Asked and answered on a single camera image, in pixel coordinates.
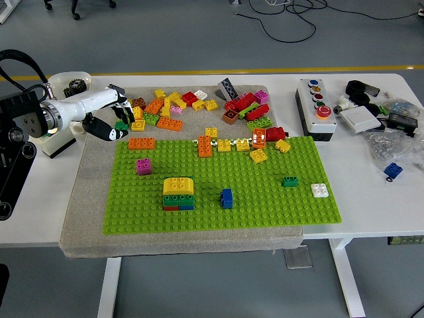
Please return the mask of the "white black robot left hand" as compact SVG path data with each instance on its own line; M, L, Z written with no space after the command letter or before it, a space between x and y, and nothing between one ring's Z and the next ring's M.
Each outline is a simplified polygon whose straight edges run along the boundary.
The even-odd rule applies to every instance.
M72 121L80 121L87 133L101 140L113 141L127 136L128 130L114 129L93 116L95 111L105 107L111 107L124 124L134 122L134 113L125 96L125 90L116 85L85 91L61 101L52 100L51 103L58 112L54 127L59 131L68 127Z

